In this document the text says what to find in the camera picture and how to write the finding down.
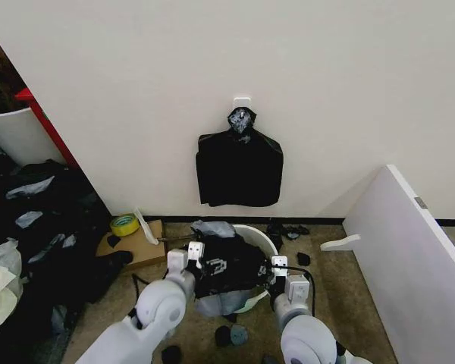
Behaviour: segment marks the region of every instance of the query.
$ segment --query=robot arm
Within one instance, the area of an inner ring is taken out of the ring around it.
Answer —
[[[286,256],[272,256],[274,267],[287,267]],[[273,268],[273,310],[281,330],[281,351],[286,364],[371,364],[353,356],[334,338],[329,328],[309,313],[306,301],[310,283],[302,275]]]
[[[121,322],[107,328],[77,363],[151,362],[155,348],[184,317],[195,285],[194,276],[185,268],[189,259],[198,260],[198,255],[202,255],[202,249],[196,250],[196,246],[189,252],[177,249],[168,252],[168,274],[165,279],[146,286],[132,312]],[[274,256],[271,263],[287,266],[287,257]],[[337,347],[331,331],[309,314],[306,303],[309,282],[303,276],[288,275],[285,268],[274,268],[273,273],[278,289],[273,290],[271,299],[282,332],[281,349],[286,363],[371,364],[355,358],[346,350],[337,356],[340,346]]]
[[[107,328],[77,361],[79,364],[150,363],[155,348],[182,321],[195,279],[185,270],[187,252],[168,252],[168,274],[140,294],[135,308]]]

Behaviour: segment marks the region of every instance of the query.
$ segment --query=black cable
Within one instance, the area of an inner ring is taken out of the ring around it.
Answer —
[[[288,267],[286,265],[272,265],[272,268],[281,268],[281,269],[291,269],[292,271],[302,271],[308,279],[312,282],[312,316],[315,317],[315,280],[313,279],[312,274],[303,268],[298,267]]]
[[[138,288],[138,282],[142,282],[145,285],[148,285],[149,282],[143,280],[142,278],[138,277],[134,273],[131,275],[131,279],[133,279],[133,284],[135,286],[135,292],[136,292],[136,300],[140,297],[140,289]]]

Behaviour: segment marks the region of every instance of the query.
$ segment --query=tape roll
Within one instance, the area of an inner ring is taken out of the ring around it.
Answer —
[[[117,237],[126,237],[133,234],[140,227],[138,219],[133,214],[122,215],[114,218],[109,227]]]

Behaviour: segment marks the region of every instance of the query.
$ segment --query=cardboard piece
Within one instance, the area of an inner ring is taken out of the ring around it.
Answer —
[[[156,238],[162,237],[162,221],[155,220],[149,222],[150,230]],[[158,245],[153,245],[147,241],[142,228],[135,231],[133,234],[122,237],[120,242],[111,248],[108,244],[108,237],[112,233],[107,233],[99,242],[96,250],[97,256],[105,256],[118,250],[126,250],[133,253],[133,261],[124,268],[125,270],[140,268],[145,265],[151,265],[167,260],[165,252],[165,244],[163,241],[158,242]]]

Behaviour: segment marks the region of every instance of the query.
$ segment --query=white bucket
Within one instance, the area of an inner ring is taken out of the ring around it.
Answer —
[[[246,241],[250,245],[257,246],[258,248],[260,248],[260,250],[263,251],[264,254],[266,255],[267,259],[270,259],[271,256],[276,256],[278,254],[278,251],[276,250],[275,245],[273,245],[270,238],[267,237],[260,230],[246,225],[233,226],[234,230],[236,230],[236,233],[243,237],[244,241]],[[250,311],[258,303],[258,301],[260,301],[266,295],[268,295],[268,291],[265,290],[258,296],[249,298],[244,304],[244,307],[242,309],[238,309],[237,311],[235,311],[235,313],[243,313]]]

